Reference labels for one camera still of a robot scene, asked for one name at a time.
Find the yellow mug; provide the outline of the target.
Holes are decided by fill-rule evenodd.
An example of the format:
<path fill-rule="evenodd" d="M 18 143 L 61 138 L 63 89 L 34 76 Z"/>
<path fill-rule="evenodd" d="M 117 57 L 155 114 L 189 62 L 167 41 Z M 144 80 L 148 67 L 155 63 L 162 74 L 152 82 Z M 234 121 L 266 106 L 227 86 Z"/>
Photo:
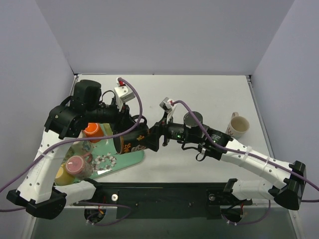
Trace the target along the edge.
<path fill-rule="evenodd" d="M 64 165 L 61 165 L 55 176 L 54 183 L 57 186 L 66 186 L 66 185 L 73 184 L 74 181 L 75 181 L 75 177 L 66 171 Z"/>

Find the green floral tray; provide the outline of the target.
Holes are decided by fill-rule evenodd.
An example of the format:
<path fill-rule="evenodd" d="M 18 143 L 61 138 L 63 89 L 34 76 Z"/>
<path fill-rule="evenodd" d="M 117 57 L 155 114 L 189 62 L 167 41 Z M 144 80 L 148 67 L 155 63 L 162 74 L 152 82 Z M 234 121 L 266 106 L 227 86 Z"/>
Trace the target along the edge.
<path fill-rule="evenodd" d="M 130 154 L 117 154 L 113 139 L 102 139 L 98 143 L 91 143 L 89 140 L 75 142 L 71 145 L 61 165 L 65 166 L 66 161 L 74 155 L 92 154 L 90 162 L 93 173 L 89 177 L 96 179 L 107 174 L 125 169 L 143 161 L 144 152 L 137 151 Z"/>

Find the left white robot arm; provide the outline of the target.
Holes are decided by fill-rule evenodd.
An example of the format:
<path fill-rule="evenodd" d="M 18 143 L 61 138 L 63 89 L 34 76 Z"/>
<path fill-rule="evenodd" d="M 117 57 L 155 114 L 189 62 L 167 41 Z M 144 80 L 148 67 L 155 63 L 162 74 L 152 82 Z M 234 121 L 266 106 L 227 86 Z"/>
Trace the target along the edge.
<path fill-rule="evenodd" d="M 42 141 L 34 161 L 18 176 L 24 181 L 17 189 L 7 193 L 7 199 L 22 206 L 27 213 L 42 219 L 56 218 L 66 205 L 86 200 L 91 205 L 102 201 L 100 185 L 92 179 L 67 186 L 54 186 L 55 176 L 70 146 L 81 141 L 79 134 L 88 123 L 118 123 L 127 117 L 122 110 L 126 100 L 136 98 L 139 103 L 139 117 L 131 126 L 117 129 L 113 137 L 120 137 L 133 131 L 139 124 L 143 106 L 136 89 L 126 80 L 117 79 L 119 90 L 115 92 L 112 105 L 103 107 L 101 84 L 92 80 L 81 80 L 74 85 L 73 94 L 53 108 L 44 125 Z"/>

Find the aluminium rail frame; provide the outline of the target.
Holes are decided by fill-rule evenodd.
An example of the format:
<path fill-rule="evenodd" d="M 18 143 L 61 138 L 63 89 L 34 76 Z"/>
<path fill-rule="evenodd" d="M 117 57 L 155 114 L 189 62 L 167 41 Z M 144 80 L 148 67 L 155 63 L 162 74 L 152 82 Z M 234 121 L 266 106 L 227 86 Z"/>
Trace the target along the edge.
<path fill-rule="evenodd" d="M 205 124 L 225 130 L 231 114 L 238 111 L 250 122 L 250 129 L 239 141 L 266 156 L 272 155 L 252 87 L 246 76 L 227 75 L 124 75 L 143 102 L 143 114 L 154 123 L 163 114 L 159 107 L 165 97 L 180 99 L 203 115 Z M 176 142 L 158 152 L 145 151 L 144 159 L 124 171 L 113 170 L 101 182 L 224 182 L 229 178 L 258 180 L 255 174 L 236 165 L 207 158 L 195 160 L 195 151 L 183 151 Z"/>

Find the orange mug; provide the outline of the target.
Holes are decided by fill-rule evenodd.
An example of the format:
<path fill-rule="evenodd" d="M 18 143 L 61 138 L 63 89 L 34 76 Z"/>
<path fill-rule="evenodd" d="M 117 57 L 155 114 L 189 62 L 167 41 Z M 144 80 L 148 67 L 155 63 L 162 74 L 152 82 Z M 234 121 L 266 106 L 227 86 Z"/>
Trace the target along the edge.
<path fill-rule="evenodd" d="M 91 143 L 98 143 L 101 139 L 92 139 L 96 137 L 103 137 L 104 132 L 101 129 L 99 123 L 88 123 L 88 126 L 84 129 L 84 134 L 86 137 L 90 138 Z"/>

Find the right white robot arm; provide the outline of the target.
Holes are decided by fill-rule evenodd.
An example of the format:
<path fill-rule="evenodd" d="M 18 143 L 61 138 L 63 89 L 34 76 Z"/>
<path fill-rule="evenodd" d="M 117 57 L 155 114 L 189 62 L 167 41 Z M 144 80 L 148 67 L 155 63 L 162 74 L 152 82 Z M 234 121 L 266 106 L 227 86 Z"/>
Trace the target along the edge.
<path fill-rule="evenodd" d="M 164 114 L 149 130 L 153 151 L 158 150 L 161 136 L 164 145 L 172 139 L 181 143 L 182 149 L 186 149 L 187 143 L 193 143 L 203 158 L 231 163 L 261 177 L 257 181 L 230 179 L 222 192 L 225 202 L 233 204 L 238 200 L 266 199 L 289 210 L 300 208 L 305 189 L 306 166 L 303 163 L 288 163 L 258 153 L 233 137 L 204 125 L 198 112 L 187 113 L 182 124 L 168 120 L 167 116 Z"/>

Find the beige bird mug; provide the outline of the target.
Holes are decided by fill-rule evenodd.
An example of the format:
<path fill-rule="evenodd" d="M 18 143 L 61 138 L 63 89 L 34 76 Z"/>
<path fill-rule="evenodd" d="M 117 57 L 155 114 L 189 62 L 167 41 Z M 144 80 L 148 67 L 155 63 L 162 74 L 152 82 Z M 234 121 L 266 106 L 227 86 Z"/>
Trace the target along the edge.
<path fill-rule="evenodd" d="M 249 121 L 233 112 L 225 133 L 235 139 L 241 138 L 250 129 Z"/>

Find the black gold-rimmed mug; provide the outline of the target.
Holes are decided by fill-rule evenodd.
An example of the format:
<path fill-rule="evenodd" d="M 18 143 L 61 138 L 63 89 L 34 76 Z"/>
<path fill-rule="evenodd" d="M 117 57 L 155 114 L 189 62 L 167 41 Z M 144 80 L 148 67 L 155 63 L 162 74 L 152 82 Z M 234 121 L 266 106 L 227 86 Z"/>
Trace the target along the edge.
<path fill-rule="evenodd" d="M 137 152 L 147 147 L 142 140 L 150 133 L 149 127 L 145 123 L 140 123 L 133 131 L 113 139 L 114 147 L 117 154 L 126 154 Z"/>

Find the pink mug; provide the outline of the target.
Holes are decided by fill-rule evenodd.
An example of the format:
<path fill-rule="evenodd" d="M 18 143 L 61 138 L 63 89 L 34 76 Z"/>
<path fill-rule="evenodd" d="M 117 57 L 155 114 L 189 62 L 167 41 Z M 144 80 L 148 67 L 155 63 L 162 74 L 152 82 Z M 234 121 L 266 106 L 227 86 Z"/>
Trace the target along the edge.
<path fill-rule="evenodd" d="M 91 161 L 91 153 L 74 155 L 66 161 L 65 169 L 70 175 L 73 175 L 79 180 L 83 180 L 89 178 L 93 173 L 93 169 L 90 164 Z"/>

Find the pale green mug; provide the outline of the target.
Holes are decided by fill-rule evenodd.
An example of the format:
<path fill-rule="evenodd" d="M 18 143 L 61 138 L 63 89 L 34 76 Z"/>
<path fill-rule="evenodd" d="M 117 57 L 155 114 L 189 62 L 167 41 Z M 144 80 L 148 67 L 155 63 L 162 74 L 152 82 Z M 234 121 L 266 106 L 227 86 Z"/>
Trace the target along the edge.
<path fill-rule="evenodd" d="M 105 134 L 106 134 L 107 136 L 113 135 L 113 131 L 112 131 L 112 129 L 111 129 L 110 124 L 108 124 L 108 123 L 103 123 L 102 126 L 103 126 L 104 132 L 105 132 Z"/>

